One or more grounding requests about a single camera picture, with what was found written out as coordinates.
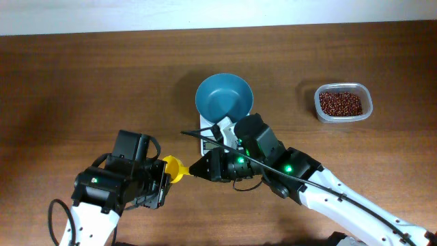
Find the yellow measuring scoop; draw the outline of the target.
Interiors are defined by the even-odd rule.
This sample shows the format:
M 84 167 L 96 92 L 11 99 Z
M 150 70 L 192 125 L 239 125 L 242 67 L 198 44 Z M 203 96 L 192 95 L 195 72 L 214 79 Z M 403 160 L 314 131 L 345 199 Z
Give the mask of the yellow measuring scoop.
M 165 173 L 170 175 L 171 184 L 181 181 L 184 176 L 190 176 L 189 168 L 185 167 L 181 160 L 175 158 L 174 156 L 166 156 L 163 159 L 166 162 Z

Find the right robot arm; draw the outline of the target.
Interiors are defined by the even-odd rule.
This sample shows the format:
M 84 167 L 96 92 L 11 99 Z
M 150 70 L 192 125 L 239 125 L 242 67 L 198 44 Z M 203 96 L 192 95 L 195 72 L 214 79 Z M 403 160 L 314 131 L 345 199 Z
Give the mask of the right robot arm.
M 215 147 L 191 165 L 191 175 L 211 182 L 236 182 L 256 175 L 279 197 L 325 215 L 356 238 L 348 245 L 435 245 L 436 234 L 392 215 L 343 184 L 308 154 L 286 148 L 260 114 L 239 120 L 230 131 L 236 147 L 224 144 L 225 131 L 211 127 L 214 138 L 190 131 Z

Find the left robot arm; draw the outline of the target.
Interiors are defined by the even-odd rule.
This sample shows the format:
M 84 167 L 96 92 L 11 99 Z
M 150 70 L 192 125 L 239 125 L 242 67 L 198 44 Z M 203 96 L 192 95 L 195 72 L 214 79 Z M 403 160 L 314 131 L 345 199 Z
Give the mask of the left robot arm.
M 120 130 L 113 150 L 77 175 L 60 245 L 104 245 L 115 238 L 123 212 L 164 205 L 171 186 L 167 163 L 147 155 L 150 145 L 160 150 L 154 137 Z

